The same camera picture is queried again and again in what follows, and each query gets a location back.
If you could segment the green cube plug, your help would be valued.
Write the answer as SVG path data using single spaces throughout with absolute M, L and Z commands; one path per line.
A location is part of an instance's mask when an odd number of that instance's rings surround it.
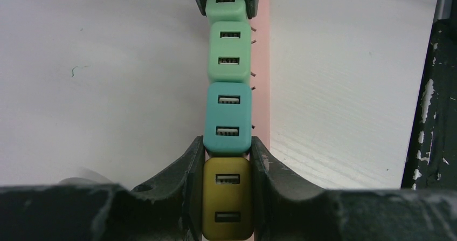
M 206 16 L 209 24 L 215 22 L 247 22 L 245 0 L 207 0 Z
M 251 78 L 251 27 L 246 22 L 220 21 L 210 28 L 207 74 L 210 82 Z

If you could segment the teal cube plug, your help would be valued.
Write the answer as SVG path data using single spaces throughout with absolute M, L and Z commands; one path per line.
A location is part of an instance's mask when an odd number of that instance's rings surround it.
M 203 144 L 211 156 L 243 156 L 251 147 L 252 90 L 239 82 L 214 82 L 207 89 Z

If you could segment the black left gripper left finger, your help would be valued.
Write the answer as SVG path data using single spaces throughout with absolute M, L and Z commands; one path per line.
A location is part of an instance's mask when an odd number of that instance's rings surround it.
M 201 240 L 205 150 L 128 190 L 111 184 L 1 187 L 1 240 Z

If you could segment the pink power strip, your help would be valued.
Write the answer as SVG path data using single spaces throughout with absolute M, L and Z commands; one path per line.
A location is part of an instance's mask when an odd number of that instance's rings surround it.
M 257 16 L 251 19 L 251 87 L 253 87 L 252 133 L 270 147 L 270 0 L 259 0 Z

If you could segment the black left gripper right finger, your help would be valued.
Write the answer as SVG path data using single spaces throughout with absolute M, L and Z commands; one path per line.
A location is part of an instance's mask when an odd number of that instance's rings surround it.
M 252 137 L 255 240 L 456 240 L 456 192 L 329 190 Z

